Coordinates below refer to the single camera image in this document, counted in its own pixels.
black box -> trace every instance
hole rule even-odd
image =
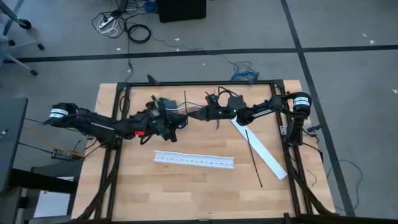
[[[206,17],[206,0],[156,0],[156,4],[161,22]]]

wooden table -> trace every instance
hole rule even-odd
[[[298,80],[285,80],[286,91],[301,91]],[[207,92],[217,86],[148,86],[131,89],[129,114],[145,109],[150,96],[164,97],[205,105]],[[271,97],[269,85],[226,86],[243,95],[248,106]],[[96,112],[111,116],[116,84],[102,84],[96,101]],[[226,102],[222,95],[220,104]],[[285,162],[275,114],[269,114],[249,125],[263,145],[282,167]],[[160,136],[152,137],[145,145],[139,140],[123,141],[121,163],[116,188],[113,221],[133,220],[197,220],[227,218],[275,218],[283,213],[294,214],[287,178],[279,180],[262,159],[254,153],[260,187],[252,163],[248,143],[229,120],[216,121],[189,119],[184,129],[177,130],[178,141],[164,141]],[[310,136],[303,141],[313,146],[317,142]],[[307,184],[327,209],[334,211],[330,189],[319,153],[300,146]],[[154,150],[234,157],[234,170],[210,169],[154,162]],[[84,162],[79,181],[72,217],[77,217],[91,202],[98,189],[104,150],[92,153]],[[302,210],[303,198],[299,192]],[[103,211],[108,199],[104,197]]]

white ruler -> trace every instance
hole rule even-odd
[[[234,169],[234,158],[155,151],[155,162],[200,166],[219,169]]]
[[[251,147],[259,154],[261,159],[268,165],[268,167],[274,172],[274,174],[278,177],[279,180],[282,180],[287,176],[286,171],[282,168],[282,166],[276,161],[274,156],[268,151],[266,147],[260,142],[260,140],[256,137],[256,135],[250,131],[247,126],[240,126],[236,122],[236,117],[231,120],[231,122],[235,125],[238,131],[242,134],[242,136],[248,140],[246,136],[246,131],[248,131],[248,136],[250,139]]]

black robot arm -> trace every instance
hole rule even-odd
[[[218,99],[223,93],[229,93],[226,106],[220,106],[218,103]],[[288,100],[293,100],[293,111],[288,108]],[[206,101],[208,103],[207,106],[202,107],[200,110],[189,112],[188,116],[204,121],[233,119],[236,117],[236,122],[241,126],[245,126],[253,122],[256,118],[273,112],[286,114],[293,118],[293,121],[287,126],[286,134],[287,142],[292,146],[302,144],[302,128],[304,120],[310,115],[312,104],[310,95],[303,92],[296,92],[285,96],[273,96],[271,99],[249,108],[246,106],[243,96],[239,96],[223,87],[219,87],[218,95],[215,93],[208,94]]]
[[[185,125],[187,116],[168,113],[163,102],[153,101],[146,104],[146,110],[115,120],[79,108],[73,103],[59,103],[52,106],[50,117],[44,124],[58,128],[74,128],[86,136],[95,137],[101,144],[113,147],[117,137],[132,139],[140,137],[145,144],[152,135],[160,135],[164,140],[177,141],[175,130]]]

red component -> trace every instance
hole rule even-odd
[[[144,136],[145,135],[145,131],[134,131],[134,135],[135,136]]]

